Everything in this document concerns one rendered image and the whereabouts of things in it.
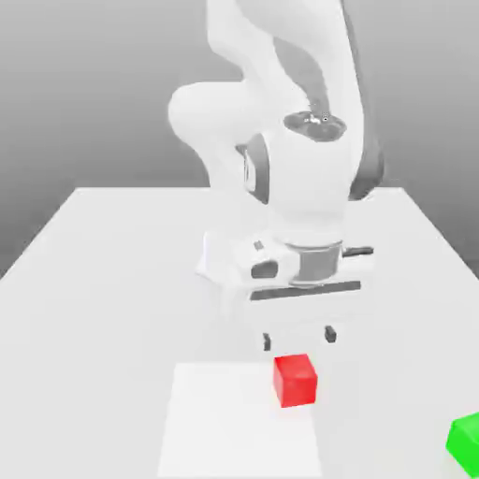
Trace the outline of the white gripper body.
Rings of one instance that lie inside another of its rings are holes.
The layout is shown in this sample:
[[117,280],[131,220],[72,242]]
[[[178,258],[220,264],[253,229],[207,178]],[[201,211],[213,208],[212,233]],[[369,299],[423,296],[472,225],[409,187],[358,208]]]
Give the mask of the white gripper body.
[[360,280],[324,283],[312,288],[254,291],[242,307],[242,317],[260,331],[317,322],[332,325],[364,316],[370,310],[370,283]]

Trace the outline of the small green cube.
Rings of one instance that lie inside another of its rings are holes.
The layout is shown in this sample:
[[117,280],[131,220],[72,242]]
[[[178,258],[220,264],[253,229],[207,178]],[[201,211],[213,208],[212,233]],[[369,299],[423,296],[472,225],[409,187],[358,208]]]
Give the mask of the small green cube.
[[445,447],[471,479],[479,479],[479,412],[452,421]]

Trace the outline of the small red cube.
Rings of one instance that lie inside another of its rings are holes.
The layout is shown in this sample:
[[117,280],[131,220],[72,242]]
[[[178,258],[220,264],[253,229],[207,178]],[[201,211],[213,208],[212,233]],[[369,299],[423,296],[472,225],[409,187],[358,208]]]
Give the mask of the small red cube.
[[273,385],[282,408],[314,404],[318,376],[306,354],[276,356]]

